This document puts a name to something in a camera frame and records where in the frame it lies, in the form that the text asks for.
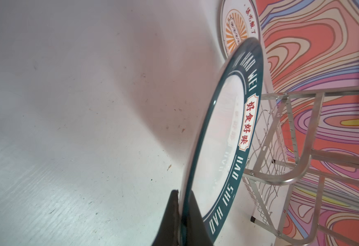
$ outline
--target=metal rack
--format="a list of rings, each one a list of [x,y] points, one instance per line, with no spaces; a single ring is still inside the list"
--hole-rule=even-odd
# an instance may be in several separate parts
[[[309,245],[315,239],[317,231],[319,230],[349,245],[359,246],[359,243],[318,224],[323,196],[328,196],[359,208],[359,198],[324,189],[325,179],[327,178],[357,186],[359,186],[359,180],[309,168],[310,161],[314,159],[359,169],[359,157],[313,149],[324,97],[346,95],[359,95],[359,86],[273,93],[261,96],[261,108],[259,110],[259,118],[256,123],[256,131],[252,141],[251,154],[248,157],[247,168],[244,170],[242,180],[246,184],[252,199],[255,200],[257,210],[262,218],[258,220],[252,217],[251,221],[275,234],[276,237],[284,239],[293,245]],[[295,98],[314,98],[301,155],[298,153],[291,105],[291,99]],[[289,126],[284,127],[284,129],[289,129],[291,136],[289,139],[283,138],[283,124],[280,123],[282,116],[287,116],[288,118],[285,124],[289,124]],[[287,160],[285,148],[288,145],[291,145],[294,152],[295,161],[293,163]],[[302,181],[301,178],[305,174],[319,177],[318,185]],[[271,206],[278,196],[279,189],[285,185],[288,185],[288,189],[276,228],[271,219]],[[308,237],[304,239],[293,239],[282,233],[290,198],[295,186],[316,193],[312,227]]]

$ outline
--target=patterned wall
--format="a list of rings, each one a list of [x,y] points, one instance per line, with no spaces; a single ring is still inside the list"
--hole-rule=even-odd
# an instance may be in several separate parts
[[[276,92],[359,85],[359,0],[256,0],[256,4]],[[292,104],[301,153],[313,101],[296,99]],[[359,156],[359,96],[325,99],[315,149]],[[315,160],[312,168],[359,180],[359,170],[353,168]],[[318,177],[307,175],[305,180],[317,183]],[[326,188],[359,198],[359,187],[353,185],[326,180]],[[314,203],[315,194],[294,190],[285,234],[298,239],[308,235]],[[357,208],[324,198],[320,223],[359,242]],[[312,245],[346,244],[319,232]]]

